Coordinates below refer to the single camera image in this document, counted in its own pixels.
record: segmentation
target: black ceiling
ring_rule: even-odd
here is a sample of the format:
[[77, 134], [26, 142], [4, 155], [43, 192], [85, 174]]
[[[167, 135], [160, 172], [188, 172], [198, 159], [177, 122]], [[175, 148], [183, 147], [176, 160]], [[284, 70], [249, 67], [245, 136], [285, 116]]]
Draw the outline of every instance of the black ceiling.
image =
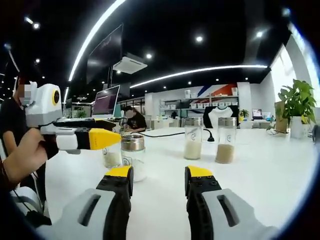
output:
[[[276, 0], [126, 0], [99, 29], [70, 83], [68, 78], [82, 43], [114, 0], [29, 2], [32, 4], [0, 10], [13, 25], [5, 29], [0, 43], [11, 43], [14, 57], [26, 71], [39, 58], [41, 62], [36, 70], [32, 70], [34, 79], [40, 85], [59, 85], [62, 93], [70, 87], [69, 96], [76, 96], [74, 101], [85, 96], [88, 97], [86, 102], [91, 102], [95, 97], [93, 89], [102, 89], [104, 78], [86, 84], [86, 57], [120, 24], [124, 24], [123, 50], [144, 58], [148, 67], [132, 75], [114, 72], [112, 81], [117, 84], [140, 83], [205, 67], [269, 66], [280, 45], [289, 38], [288, 19], [282, 16], [282, 6]], [[39, 22], [40, 29], [34, 30], [24, 22], [24, 16]], [[262, 38], [256, 38], [259, 31], [264, 31]], [[198, 35], [203, 36], [201, 44], [195, 41]], [[152, 59], [146, 59], [146, 53], [151, 53]], [[17, 74], [10, 61], [7, 65], [8, 60], [8, 54], [2, 48], [0, 73], [5, 71], [6, 76], [4, 83], [0, 82], [0, 98], [12, 95]], [[139, 97], [145, 90], [162, 91], [164, 86], [167, 90], [185, 88], [189, 81], [192, 86], [236, 83], [245, 78], [251, 83], [259, 83], [267, 73], [268, 69], [199, 72], [133, 88], [131, 94]]]

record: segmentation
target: green leaves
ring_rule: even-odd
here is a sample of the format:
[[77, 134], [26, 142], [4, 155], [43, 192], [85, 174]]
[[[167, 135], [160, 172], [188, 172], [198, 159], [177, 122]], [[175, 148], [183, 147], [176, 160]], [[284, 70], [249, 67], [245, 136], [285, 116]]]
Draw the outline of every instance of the green leaves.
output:
[[311, 90], [313, 89], [306, 81], [293, 80], [293, 86], [282, 86], [278, 93], [279, 98], [284, 102], [284, 111], [282, 117], [290, 119], [294, 116], [305, 116], [314, 123], [315, 115], [313, 108], [316, 106], [316, 100], [313, 98]]

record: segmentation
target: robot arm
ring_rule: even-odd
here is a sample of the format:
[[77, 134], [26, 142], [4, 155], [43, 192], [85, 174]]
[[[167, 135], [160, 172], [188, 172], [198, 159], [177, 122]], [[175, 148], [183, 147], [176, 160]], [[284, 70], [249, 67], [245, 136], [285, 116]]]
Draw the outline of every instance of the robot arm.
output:
[[39, 128], [44, 136], [55, 135], [60, 150], [99, 150], [118, 143], [121, 136], [112, 132], [115, 124], [106, 120], [65, 119], [62, 113], [61, 93], [58, 86], [36, 82], [25, 85], [21, 101], [25, 107], [26, 124]]

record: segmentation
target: led light strip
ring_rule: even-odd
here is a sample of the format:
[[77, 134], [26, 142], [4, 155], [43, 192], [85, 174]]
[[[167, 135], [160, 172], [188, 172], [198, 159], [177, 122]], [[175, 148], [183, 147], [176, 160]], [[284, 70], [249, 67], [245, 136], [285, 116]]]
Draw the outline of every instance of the led light strip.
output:
[[93, 26], [91, 29], [89, 35], [86, 37], [84, 43], [82, 44], [82, 47], [75, 59], [75, 62], [73, 64], [70, 76], [69, 76], [69, 82], [72, 80], [74, 77], [75, 71], [78, 67], [78, 64], [84, 55], [85, 50], [87, 49], [89, 43], [91, 42], [92, 38], [95, 36], [99, 28], [102, 26], [102, 24], [107, 20], [108, 17], [121, 5], [125, 2], [126, 0], [116, 0], [106, 11], [105, 13], [100, 17], [100, 19], [96, 22], [96, 24]]
[[174, 73], [170, 74], [167, 76], [162, 76], [158, 77], [152, 80], [144, 81], [135, 85], [130, 86], [131, 89], [139, 87], [141, 85], [149, 84], [155, 81], [159, 81], [162, 79], [169, 79], [181, 75], [186, 75], [186, 74], [194, 74], [194, 73], [199, 73], [199, 72], [205, 72], [205, 71], [212, 71], [212, 70], [221, 70], [221, 69], [266, 69], [268, 66], [265, 65], [231, 65], [231, 66], [213, 66], [213, 67], [207, 67], [207, 68], [200, 68], [200, 69], [195, 69], [195, 70], [190, 70], [190, 71], [183, 71], [179, 73]]
[[65, 94], [64, 94], [63, 104], [66, 104], [66, 100], [67, 100], [68, 92], [69, 92], [69, 87], [67, 87], [67, 88], [65, 89]]

